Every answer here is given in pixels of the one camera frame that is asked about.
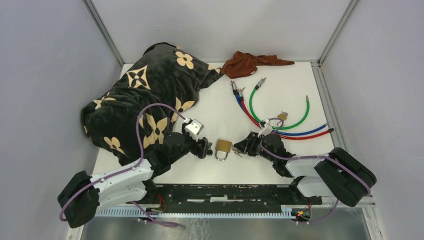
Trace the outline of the silver keys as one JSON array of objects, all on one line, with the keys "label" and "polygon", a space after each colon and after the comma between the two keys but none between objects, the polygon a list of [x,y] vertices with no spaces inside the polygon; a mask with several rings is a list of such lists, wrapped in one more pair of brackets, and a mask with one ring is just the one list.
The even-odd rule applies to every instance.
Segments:
[{"label": "silver keys", "polygon": [[235,154],[235,155],[237,155],[237,156],[238,156],[238,157],[240,157],[240,158],[242,158],[242,157],[243,157],[243,156],[242,156],[242,152],[240,152],[237,148],[232,147],[231,149],[232,149],[232,151],[234,152],[234,154]]}]

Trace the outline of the small brass padlock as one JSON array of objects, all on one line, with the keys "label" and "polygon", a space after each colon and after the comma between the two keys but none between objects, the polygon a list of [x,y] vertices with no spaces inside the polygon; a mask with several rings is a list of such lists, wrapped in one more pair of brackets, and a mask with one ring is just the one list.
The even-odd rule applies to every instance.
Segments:
[{"label": "small brass padlock", "polygon": [[287,120],[287,118],[288,118],[288,113],[287,112],[281,112],[280,114],[278,114],[277,115],[277,117],[280,119],[280,120],[282,120],[282,121],[286,121]]}]

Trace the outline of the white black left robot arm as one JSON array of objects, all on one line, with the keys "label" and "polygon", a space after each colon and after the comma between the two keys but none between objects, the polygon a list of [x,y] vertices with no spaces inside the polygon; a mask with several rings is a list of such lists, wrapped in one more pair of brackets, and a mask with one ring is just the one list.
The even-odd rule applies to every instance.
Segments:
[{"label": "white black left robot arm", "polygon": [[143,159],[100,174],[80,171],[57,197],[61,207],[59,219],[70,228],[78,228],[105,209],[131,201],[150,204],[158,195],[155,177],[169,171],[172,164],[187,154],[203,159],[212,153],[212,143],[207,138],[195,140],[188,133],[173,132]]}]

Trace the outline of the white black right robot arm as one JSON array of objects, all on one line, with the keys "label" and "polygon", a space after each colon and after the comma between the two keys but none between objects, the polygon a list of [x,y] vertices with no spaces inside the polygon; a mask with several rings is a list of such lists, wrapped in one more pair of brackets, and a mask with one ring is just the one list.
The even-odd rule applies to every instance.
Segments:
[{"label": "white black right robot arm", "polygon": [[355,207],[377,183],[375,174],[341,147],[325,154],[296,155],[275,134],[252,131],[232,148],[237,153],[270,161],[282,177],[299,179],[288,191],[295,204],[302,204],[309,197],[335,197],[344,205]]}]

